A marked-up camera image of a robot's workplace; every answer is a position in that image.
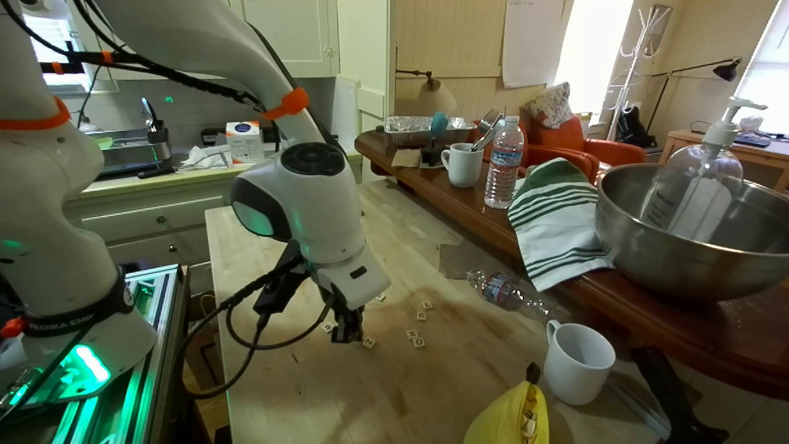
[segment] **wooden table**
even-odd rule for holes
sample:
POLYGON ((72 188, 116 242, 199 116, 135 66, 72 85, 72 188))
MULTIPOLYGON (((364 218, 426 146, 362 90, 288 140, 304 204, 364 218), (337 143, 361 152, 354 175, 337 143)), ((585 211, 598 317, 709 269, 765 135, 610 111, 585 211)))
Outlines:
MULTIPOLYGON (((391 168, 394 148, 384 133, 362 133, 354 148, 502 262, 522 263, 505 214, 484 210, 481 185, 457 190, 441 169, 391 168)), ((789 399, 789 284, 707 308, 684 308, 648 295, 616 270, 573 279, 559 290, 688 368, 789 399)))
MULTIPOLYGON (((462 243, 464 234, 382 179, 364 185, 361 200, 368 243, 391 279, 364 308, 364 333, 377 345, 336 345, 317 327, 290 347, 258 353, 227 394, 234 442, 458 444, 470 419, 512 387, 529 359, 542 362, 542 320, 486 302, 465 281, 439 270, 439 246, 462 243), (426 323, 417 320, 421 301, 433 305, 426 323), (419 329, 426 347, 414 347, 409 329, 419 329)), ((208 211, 208 231, 220 301, 268 270, 283 248, 243 231, 227 206, 208 211)), ((271 317, 264 339, 301 333, 317 311, 321 295, 309 281, 271 317)), ((251 337, 247 302, 236 327, 251 337)), ((247 349, 229 339, 224 323, 220 342, 229 378, 247 349)), ((553 437, 655 442, 611 392, 587 408, 553 403, 553 437)))

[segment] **plastic water bottle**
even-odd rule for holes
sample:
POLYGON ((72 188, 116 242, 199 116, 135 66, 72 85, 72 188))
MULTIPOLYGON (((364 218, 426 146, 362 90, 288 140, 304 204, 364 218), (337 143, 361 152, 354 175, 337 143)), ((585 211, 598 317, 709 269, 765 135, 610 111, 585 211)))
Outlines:
POLYGON ((509 311, 518 311, 525 302, 525 290, 518 286, 512 275, 468 270, 465 279, 489 302, 495 302, 509 311))
POLYGON ((522 158, 522 131, 518 116, 499 119, 494 135, 494 152, 486 179, 486 204, 509 210, 522 158))
POLYGON ((527 288, 518 275, 500 270, 465 270, 465 281, 489 301, 505 311, 520 311, 525 316, 550 317, 550 308, 542 295, 527 288))

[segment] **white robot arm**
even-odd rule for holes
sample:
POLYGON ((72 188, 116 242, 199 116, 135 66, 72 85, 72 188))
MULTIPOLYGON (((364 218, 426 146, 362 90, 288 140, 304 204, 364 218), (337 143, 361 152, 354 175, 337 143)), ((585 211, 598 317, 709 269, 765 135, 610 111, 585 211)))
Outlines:
MULTIPOLYGON (((264 107, 279 107, 294 90, 294 82, 261 33, 224 1, 97 0, 97 5, 128 46, 157 63, 234 79, 264 107)), ((309 274, 326 295, 336 292, 333 302, 357 311, 389 281, 362 236, 345 152, 331 146, 309 107, 277 122, 296 146, 239 175, 231 191, 236 217, 255 234, 298 243, 309 274)))
MULTIPOLYGON (((94 5, 135 53, 155 63, 234 79, 264 107, 279 107, 294 90, 264 40, 220 0, 94 0, 94 5)), ((72 227, 61 214, 65 200, 97 177, 102 156, 46 90, 30 40, 8 8, 0 8, 0 30, 0 204, 6 206, 0 275, 25 312, 54 329, 54 320, 91 317, 109 292, 119 292, 124 275, 102 236, 72 227)), ((345 152, 327 143, 309 107, 296 107, 277 122, 290 148, 236 177, 231 194, 239 221, 255 234, 288 242, 288 252, 304 257, 305 274, 331 297, 336 312, 361 323, 362 305, 389 281, 362 236, 345 152)), ((128 305, 89 325, 82 342, 97 345, 110 378, 152 345, 150 327, 128 305)), ((52 355, 75 336, 75 327, 65 327, 46 337, 25 337, 25 349, 38 342, 39 355, 52 355)))

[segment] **dish towel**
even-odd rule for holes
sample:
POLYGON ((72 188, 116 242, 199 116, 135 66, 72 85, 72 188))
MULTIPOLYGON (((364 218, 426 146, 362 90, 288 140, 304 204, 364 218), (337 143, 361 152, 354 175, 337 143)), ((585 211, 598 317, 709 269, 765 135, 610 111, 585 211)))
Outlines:
POLYGON ((509 218, 538 290, 591 269, 611 269, 595 234, 597 188, 564 158, 548 159, 516 188, 509 218))

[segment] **black cable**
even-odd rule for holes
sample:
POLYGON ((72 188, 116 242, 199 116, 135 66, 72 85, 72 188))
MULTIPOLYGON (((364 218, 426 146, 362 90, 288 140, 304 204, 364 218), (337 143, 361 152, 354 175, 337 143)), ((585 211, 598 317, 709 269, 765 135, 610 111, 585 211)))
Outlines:
POLYGON ((30 387, 23 392, 23 397, 0 415, 0 428, 3 428, 3 424, 6 424, 18 408, 23 408, 23 406, 30 402, 30 397, 49 380, 49 374, 57 369, 57 365, 72 353, 72 347, 75 347, 91 327, 94 327, 94 323, 83 325, 83 327, 57 353, 57 357, 49 359, 49 365, 45 368, 45 373, 30 382, 30 387))
MULTIPOLYGON (((247 22, 247 25, 250 25, 250 30, 261 40, 261 45, 268 48, 273 63, 277 63, 279 72, 285 75, 285 82, 290 83, 290 89, 296 89, 296 79, 290 75, 288 66, 279 59, 273 45, 271 45, 271 42, 264 36, 264 31, 258 31, 251 22, 247 22)), ((327 146, 340 148, 340 152, 345 152, 345 148, 342 148, 342 146, 326 131, 326 125, 314 116, 314 111, 305 107, 305 112, 314 119, 314 122, 315 122, 315 127, 317 127, 317 133, 322 135, 322 140, 326 140, 327 146)))
MULTIPOLYGON (((194 397, 194 399, 210 399, 210 397, 216 397, 220 392, 229 390, 250 368, 251 362, 251 353, 247 353, 247 359, 242 362, 242 368, 236 369, 236 374, 227 382, 222 382, 220 387, 211 387, 210 392, 193 392, 187 390, 184 380, 183 380, 183 368, 184 368, 184 355, 187 355, 187 347, 189 342, 194 339, 194 336, 211 320, 216 317, 222 311, 229 311, 234 305, 239 305, 247 295, 251 295, 256 288, 266 286, 268 281, 279 279, 280 274, 285 274, 288 269, 298 267, 304 258, 296 257, 290 262, 280 262, 279 267, 273 267, 268 274, 250 281, 247 286, 242 286, 236 292, 231 292, 229 297, 224 297, 211 312, 208 312, 204 317, 197 320, 197 325, 187 333, 187 337, 181 342, 181 349, 178 349, 178 380, 181 380, 181 387, 184 394, 194 397)), ((264 333, 264 325, 258 323, 256 333, 255 333, 255 342, 258 339, 258 336, 264 333)))
POLYGON ((25 33, 30 33, 34 42, 45 45, 46 48, 52 48, 52 52, 57 52, 57 53, 61 53, 61 56, 68 56, 67 48, 54 46, 52 42, 46 42, 45 36, 39 36, 33 26, 26 26, 26 22, 18 14, 18 10, 10 8, 10 0, 0 0, 0 1, 3 1, 8 17, 10 17, 18 26, 23 26, 25 33))
POLYGON ((104 12, 97 8, 97 1, 94 1, 94 0, 89 0, 89 8, 91 8, 91 10, 94 10, 94 14, 104 22, 104 26, 110 26, 110 25, 107 22, 104 12))
MULTIPOLYGON (((264 327, 258 325, 258 327, 255 329, 255 342, 261 337, 261 333, 264 333, 264 327)), ((227 392, 231 385, 236 385, 236 382, 242 380, 242 374, 247 373, 251 357, 255 357, 255 347, 247 349, 243 362, 239 365, 239 369, 236 369, 229 380, 224 380, 222 385, 216 385, 216 387, 211 387, 211 390, 208 390, 208 392, 189 392, 184 385, 183 385, 183 390, 184 390, 189 397, 194 397, 194 399, 216 397, 216 394, 227 392)))
POLYGON ((298 333, 298 336, 294 336, 294 337, 288 337, 288 339, 280 339, 280 342, 256 342, 256 339, 243 339, 239 333, 236 333, 236 327, 231 325, 231 311, 234 311, 236 305, 231 305, 231 308, 227 308, 224 311, 224 325, 227 325, 227 329, 229 329, 229 336, 239 342, 239 345, 243 345, 243 347, 250 347, 250 349, 277 349, 277 347, 285 347, 285 345, 294 345, 294 342, 298 342, 298 339, 304 339, 305 336, 310 336, 322 320, 326 320, 326 316, 327 316, 327 311, 331 311, 331 305, 322 305, 322 311, 317 312, 317 317, 304 329, 304 333, 298 333))
POLYGON ((102 74, 102 63, 97 66, 94 79, 91 79, 91 85, 89 85, 87 95, 82 98, 78 111, 76 111, 76 127, 82 127, 83 107, 89 106, 89 101, 91 101, 91 95, 94 95, 99 74, 102 74))
MULTIPOLYGON (((104 40, 113 52, 119 53, 128 53, 120 45, 116 45, 99 25, 97 20, 89 14, 89 10, 83 8, 87 0, 75 0, 78 14, 83 17, 83 22, 91 26, 91 31, 104 40)), ((220 83, 211 83, 211 82, 202 82, 202 79, 194 79, 194 75, 187 75, 183 72, 176 72, 171 66, 163 66, 144 53, 132 53, 144 66, 147 66, 152 74, 160 74, 160 75, 167 75, 172 82, 181 82, 184 85, 193 85, 193 89, 199 89, 199 90, 210 90, 210 93, 220 93, 220 95, 229 95, 239 103, 255 103, 258 106, 258 101, 250 93, 250 90, 236 90, 236 89, 227 89, 227 85, 220 85, 220 83)))
POLYGON ((20 302, 10 302, 10 301, 0 301, 0 305, 15 311, 15 312, 23 312, 23 305, 20 302))

